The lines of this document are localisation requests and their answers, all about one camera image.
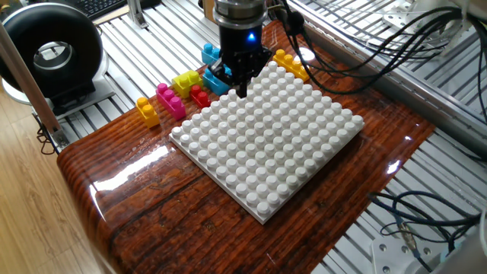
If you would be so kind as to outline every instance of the wooden table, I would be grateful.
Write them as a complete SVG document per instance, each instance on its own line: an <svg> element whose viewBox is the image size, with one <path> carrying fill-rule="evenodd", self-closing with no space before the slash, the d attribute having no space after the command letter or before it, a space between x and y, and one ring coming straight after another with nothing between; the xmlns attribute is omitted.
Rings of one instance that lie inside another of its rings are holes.
<svg viewBox="0 0 487 274"><path fill-rule="evenodd" d="M291 51L277 22L263 42ZM317 75L337 90L362 84ZM154 97L161 126L147 129L131 110L67 147L58 165L88 237L120 272L310 272L434 128L372 89L331 97L362 115L364 129L265 225L170 142L181 122ZM184 103L188 117L199 112Z"/></svg>

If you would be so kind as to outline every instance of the red lego brick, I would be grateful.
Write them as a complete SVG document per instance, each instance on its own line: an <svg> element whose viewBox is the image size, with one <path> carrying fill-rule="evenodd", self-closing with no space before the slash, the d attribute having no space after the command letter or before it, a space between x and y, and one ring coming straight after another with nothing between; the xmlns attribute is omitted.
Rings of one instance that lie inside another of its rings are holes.
<svg viewBox="0 0 487 274"><path fill-rule="evenodd" d="M198 85L193 85L191 87L191 99L198 105L199 108L209 107L212 103L208 98L206 92L201 90Z"/></svg>

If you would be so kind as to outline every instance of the keyboard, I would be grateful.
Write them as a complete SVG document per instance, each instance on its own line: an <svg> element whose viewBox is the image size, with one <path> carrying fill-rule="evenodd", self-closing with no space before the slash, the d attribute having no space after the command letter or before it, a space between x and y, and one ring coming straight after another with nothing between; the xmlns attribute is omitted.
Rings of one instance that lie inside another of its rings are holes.
<svg viewBox="0 0 487 274"><path fill-rule="evenodd" d="M127 4L127 0L70 0L69 2L91 20L100 18Z"/></svg>

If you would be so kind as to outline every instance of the metal bracket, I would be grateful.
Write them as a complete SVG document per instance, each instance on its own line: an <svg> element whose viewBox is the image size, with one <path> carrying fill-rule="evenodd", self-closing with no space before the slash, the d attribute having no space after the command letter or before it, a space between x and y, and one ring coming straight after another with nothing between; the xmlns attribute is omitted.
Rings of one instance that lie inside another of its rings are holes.
<svg viewBox="0 0 487 274"><path fill-rule="evenodd" d="M434 269L440 263L444 245L417 241L421 258ZM374 274L427 274L403 240L384 237L372 242Z"/></svg>
<svg viewBox="0 0 487 274"><path fill-rule="evenodd" d="M140 28L146 28L149 25L144 19L140 0L127 0L129 3L129 18Z"/></svg>

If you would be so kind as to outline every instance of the cable bundle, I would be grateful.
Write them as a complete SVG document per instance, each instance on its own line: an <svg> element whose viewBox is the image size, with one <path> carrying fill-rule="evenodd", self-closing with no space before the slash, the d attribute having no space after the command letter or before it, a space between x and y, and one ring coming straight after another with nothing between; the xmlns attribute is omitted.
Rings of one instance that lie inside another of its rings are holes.
<svg viewBox="0 0 487 274"><path fill-rule="evenodd" d="M455 221L438 221L434 220L428 213L422 211L418 207L412 205L409 202L406 202L403 200L404 197L407 196L424 196L428 197L430 199L435 199L449 208L453 209L455 212L458 214L462 215L464 218L460 220L455 220ZM433 243L448 243L448 252L451 253L453 250L455 250L455 241L461 238L463 235L465 235L466 232L468 232L469 229L471 229L473 226L477 225L480 222L480 217L481 214L478 215L471 215L469 213L466 213L462 209L458 208L456 205L453 203L447 201L446 199L441 198L440 196L436 196L435 194L423 192L423 191L408 191L405 193L402 193L398 196L391 196L388 194L384 193L369 193L368 195L369 199L376 205L380 206L383 209L386 209L390 214L394 216L396 219L396 222L390 223L388 225L385 225L381 230L380 233L383 236L389 236L397 233L401 233L403 235L403 238L408 244L409 249L412 250L413 255L415 258L429 271L431 272L431 268L421 259L419 252L415 252L411 246L415 247L415 241L414 237L420 238L424 241L430 241ZM385 198L388 200L393 201L392 206L386 205L385 203L381 202L378 197ZM414 212L414 215L411 215L409 213L405 213L403 211L400 211L397 209L397 204L401 204L405 206L409 211ZM398 231L394 231L391 233L384 233L384 230L390 227L391 225L397 225ZM423 237L421 235L418 235L414 232L411 232L408 227L409 225L427 225L432 229L436 229L443 237L442 241L436 241L432 239L428 239L426 237ZM445 227L458 227L454 231L454 233L448 232Z"/></svg>

